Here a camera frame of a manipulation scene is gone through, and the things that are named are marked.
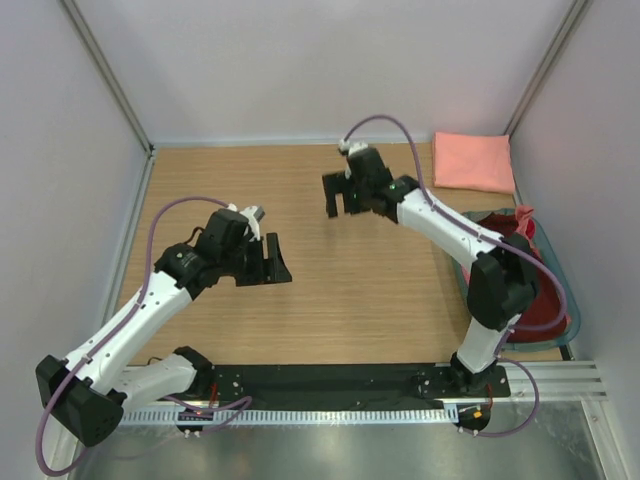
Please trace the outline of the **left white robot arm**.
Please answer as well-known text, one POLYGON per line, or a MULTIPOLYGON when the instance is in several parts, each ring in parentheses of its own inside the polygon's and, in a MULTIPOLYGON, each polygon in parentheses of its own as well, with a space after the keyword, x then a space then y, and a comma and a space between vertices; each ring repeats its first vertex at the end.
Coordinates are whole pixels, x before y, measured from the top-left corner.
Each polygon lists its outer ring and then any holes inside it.
POLYGON ((264 210, 215 211, 195 244, 167 248, 139 291, 89 340, 62 359, 44 357, 35 375, 45 409, 80 443, 94 447, 122 417, 156 400, 204 398, 214 366, 191 347, 128 372, 126 366, 172 317, 223 277, 236 286, 288 283, 278 237, 262 235, 264 210))

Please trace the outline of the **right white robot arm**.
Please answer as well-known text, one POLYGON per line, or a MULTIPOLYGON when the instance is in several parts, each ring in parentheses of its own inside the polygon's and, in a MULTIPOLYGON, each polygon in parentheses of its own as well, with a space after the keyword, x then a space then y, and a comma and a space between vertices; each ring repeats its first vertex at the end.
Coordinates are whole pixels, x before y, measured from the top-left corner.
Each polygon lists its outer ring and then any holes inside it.
POLYGON ((425 197, 415 178, 393 177, 379 151, 365 143, 342 146, 344 170, 323 176, 326 212, 335 217, 373 212, 424 235, 469 275, 467 309, 471 322, 450 360, 450 382, 461 395, 485 388, 497 350, 537 297, 536 268, 528 261, 528 240, 504 237, 435 199, 425 197))

